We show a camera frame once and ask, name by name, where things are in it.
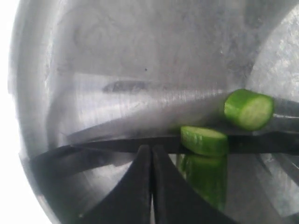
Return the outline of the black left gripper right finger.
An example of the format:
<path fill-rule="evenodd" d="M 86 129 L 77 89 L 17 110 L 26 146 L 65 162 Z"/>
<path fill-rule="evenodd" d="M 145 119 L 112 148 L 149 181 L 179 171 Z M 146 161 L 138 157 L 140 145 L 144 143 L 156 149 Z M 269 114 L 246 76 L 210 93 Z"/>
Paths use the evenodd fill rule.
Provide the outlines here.
<path fill-rule="evenodd" d="M 157 224 L 235 224 L 195 193 L 161 145 L 152 148 L 153 203 Z"/>

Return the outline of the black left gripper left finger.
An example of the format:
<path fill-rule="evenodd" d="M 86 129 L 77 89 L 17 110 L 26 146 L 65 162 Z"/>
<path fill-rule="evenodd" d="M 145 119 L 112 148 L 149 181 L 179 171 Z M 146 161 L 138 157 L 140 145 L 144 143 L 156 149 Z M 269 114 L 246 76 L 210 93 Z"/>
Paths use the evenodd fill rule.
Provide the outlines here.
<path fill-rule="evenodd" d="M 82 224 L 149 224 L 151 151 L 141 146 L 116 187 L 81 219 Z"/>

